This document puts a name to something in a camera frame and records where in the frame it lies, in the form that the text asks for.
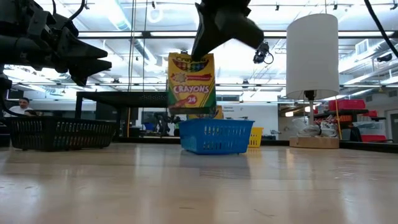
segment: yellow bin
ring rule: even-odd
[[[260,147],[263,129],[264,128],[252,128],[251,129],[249,147]]]

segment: ceiling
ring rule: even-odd
[[[52,12],[52,3],[49,0],[36,0],[44,10]],[[55,0],[57,4],[57,13],[69,17],[80,6],[81,0]],[[131,27],[136,32],[151,31],[192,31],[195,32],[198,27],[198,16],[194,6],[195,0],[158,0],[155,1],[155,9],[152,7],[152,1],[144,0],[87,0],[87,9],[74,20],[76,27],[81,33],[85,32],[108,32],[121,31],[121,28],[115,25],[115,21],[123,20],[125,26]],[[390,10],[393,7],[392,0],[373,0],[373,8],[383,24],[385,30],[398,29],[398,8]],[[285,31],[287,26],[294,20],[316,13],[329,13],[338,18],[339,30],[363,30],[377,31],[377,27],[370,17],[368,11],[363,5],[362,0],[278,0],[261,1],[252,0],[250,4],[252,10],[249,18],[252,19],[261,29],[265,31]],[[398,68],[396,58],[390,62],[377,63],[372,60],[381,54],[388,54],[388,49],[380,48],[380,51],[370,52],[367,57],[358,58],[355,51],[355,45],[364,39],[340,39],[340,83],[345,84],[377,84],[380,82],[394,83],[394,78]],[[114,79],[119,79],[121,83],[129,82],[129,74],[133,83],[165,83],[167,79],[167,56],[170,52],[179,52],[181,50],[192,49],[193,38],[170,37],[166,39],[84,39],[84,42],[108,51],[108,58],[113,63],[110,71],[93,75],[89,82],[111,83]],[[286,40],[285,39],[267,39],[271,52],[274,54],[274,63],[271,65],[255,65],[252,62],[254,50],[237,40],[217,47],[212,51],[215,55],[216,82],[217,83],[242,83],[242,80],[249,80],[250,83],[272,83],[285,84],[285,63],[286,63]],[[369,40],[369,46],[381,43],[382,39]],[[150,58],[144,60],[139,50],[134,48],[130,55],[131,43],[141,44],[147,51]],[[132,70],[129,72],[129,62],[132,64]],[[25,83],[25,87],[19,88],[25,90],[30,82],[60,82],[71,83],[68,78],[57,79],[54,71],[37,72],[36,75],[42,76],[40,79],[29,77],[23,79],[21,76],[11,77],[15,82]],[[364,75],[371,74],[367,78],[361,78]],[[53,85],[40,85],[41,88],[53,88]],[[85,90],[127,90],[127,86],[104,86],[102,88],[88,87]],[[133,87],[133,90],[142,90],[143,87]],[[147,86],[145,90],[162,90],[162,86]],[[224,88],[220,90],[235,91],[236,88]]]

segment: blue plastic basket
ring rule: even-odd
[[[196,154],[245,153],[254,121],[191,119],[180,123],[181,145]]]

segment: black wire basket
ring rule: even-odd
[[[108,147],[116,131],[116,123],[52,116],[6,118],[4,122],[12,146],[23,150]]]

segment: man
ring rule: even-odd
[[[19,106],[13,106],[12,108],[10,108],[10,110],[17,114],[25,114],[26,110],[33,110],[33,109],[29,107],[29,99],[26,97],[22,97],[21,99],[19,99]],[[9,118],[15,116],[6,113],[4,117]]]

